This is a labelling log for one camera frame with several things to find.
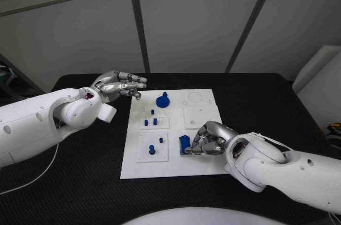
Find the blue object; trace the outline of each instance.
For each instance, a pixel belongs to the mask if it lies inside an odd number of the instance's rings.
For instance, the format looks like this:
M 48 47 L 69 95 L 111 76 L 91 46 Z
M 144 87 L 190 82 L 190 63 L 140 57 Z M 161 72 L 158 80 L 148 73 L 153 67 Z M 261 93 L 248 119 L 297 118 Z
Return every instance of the blue object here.
M 184 149 L 190 147 L 190 137 L 187 135 L 183 135 L 180 137 L 180 154 L 189 154 L 184 152 Z
M 154 145 L 150 145 L 150 154 L 153 155 L 154 153 L 155 153 Z
M 170 105 L 170 99 L 167 97 L 167 92 L 157 98 L 157 106 L 166 108 Z

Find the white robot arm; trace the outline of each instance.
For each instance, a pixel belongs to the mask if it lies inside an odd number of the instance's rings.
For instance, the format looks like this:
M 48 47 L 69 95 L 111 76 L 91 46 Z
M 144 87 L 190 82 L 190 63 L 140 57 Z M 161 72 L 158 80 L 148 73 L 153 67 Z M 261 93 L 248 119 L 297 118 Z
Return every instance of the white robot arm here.
M 266 185 L 273 186 L 297 202 L 341 215 L 341 161 L 295 150 L 282 153 L 265 138 L 256 133 L 239 135 L 207 121 L 186 152 L 226 152 L 225 169 L 250 190 L 262 192 Z
M 145 88 L 145 82 L 145 78 L 111 71 L 98 77 L 89 88 L 68 88 L 3 106 L 0 168 L 38 155 L 89 127 L 97 118 L 109 123 L 115 108 L 105 103 L 120 95 L 140 100 L 137 88 Z M 61 128 L 53 117 L 65 123 Z

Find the black textured mat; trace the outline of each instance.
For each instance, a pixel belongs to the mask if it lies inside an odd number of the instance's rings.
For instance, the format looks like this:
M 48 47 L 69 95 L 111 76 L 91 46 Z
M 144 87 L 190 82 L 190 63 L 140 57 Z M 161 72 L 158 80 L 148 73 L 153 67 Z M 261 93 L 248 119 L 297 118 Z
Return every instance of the black textured mat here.
M 278 74 L 140 74 L 147 90 L 212 88 L 223 124 L 255 131 L 295 150 L 337 158 L 311 115 Z M 66 75 L 53 88 L 89 86 L 98 75 Z M 273 187 L 252 192 L 230 175 L 121 180 L 130 97 L 111 103 L 111 124 L 94 125 L 59 145 L 55 163 L 23 189 L 0 195 L 2 224 L 121 224 L 176 207 L 240 210 L 286 224 L 325 218 L 327 212 L 292 201 Z M 52 147 L 0 172 L 0 191 L 32 181 L 55 153 Z

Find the robotic hand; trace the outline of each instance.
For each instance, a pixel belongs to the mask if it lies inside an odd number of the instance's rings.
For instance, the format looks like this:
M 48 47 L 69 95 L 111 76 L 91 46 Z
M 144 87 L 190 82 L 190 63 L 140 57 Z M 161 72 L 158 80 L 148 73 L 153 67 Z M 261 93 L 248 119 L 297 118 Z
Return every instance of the robotic hand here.
M 141 98 L 147 79 L 124 72 L 102 74 L 91 87 L 62 89 L 0 108 L 0 168 L 17 163 L 56 145 L 95 119 L 107 123 L 115 108 L 107 103 L 120 95 Z M 65 126 L 56 128 L 55 120 Z
M 226 171 L 255 192 L 266 185 L 297 202 L 341 215 L 341 161 L 292 150 L 281 152 L 256 133 L 239 135 L 214 121 L 200 128 L 186 153 L 217 155 L 226 152 Z

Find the black table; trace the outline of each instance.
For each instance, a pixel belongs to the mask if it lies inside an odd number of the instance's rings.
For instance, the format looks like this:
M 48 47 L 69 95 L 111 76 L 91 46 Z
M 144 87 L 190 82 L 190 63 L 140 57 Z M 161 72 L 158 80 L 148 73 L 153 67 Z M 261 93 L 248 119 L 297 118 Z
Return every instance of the black table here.
M 148 78 L 147 90 L 212 88 L 223 124 L 239 133 L 259 132 L 295 150 L 340 157 L 279 74 L 138 75 Z M 97 76 L 66 75 L 53 91 L 89 86 Z M 130 97 L 111 103 L 117 108 L 111 124 L 97 119 L 72 134 L 43 177 L 0 196 L 2 224 L 121 224 L 163 209 L 202 206 L 240 210 L 288 224 L 327 217 L 327 212 L 297 203 L 271 186 L 252 192 L 230 175 L 121 180 L 130 104 Z M 39 176 L 55 150 L 3 168 L 2 191 Z

